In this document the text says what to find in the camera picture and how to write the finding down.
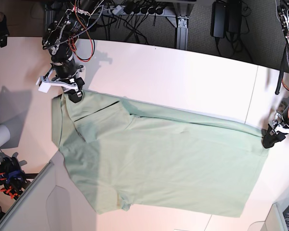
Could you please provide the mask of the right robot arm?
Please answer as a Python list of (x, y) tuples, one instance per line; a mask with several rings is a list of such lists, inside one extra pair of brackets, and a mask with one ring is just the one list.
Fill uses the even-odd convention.
[(39, 91), (47, 93), (50, 87), (61, 87), (73, 103), (82, 100), (84, 81), (81, 74), (84, 66), (75, 61), (88, 62), (95, 53), (95, 42), (90, 40), (91, 53), (88, 58), (77, 54), (76, 42), (98, 19), (91, 19), (97, 13), (100, 18), (104, 11), (102, 0), (50, 0), (45, 4), (46, 26), (42, 38), (42, 48), (51, 56), (49, 71), (41, 76), (36, 84)]

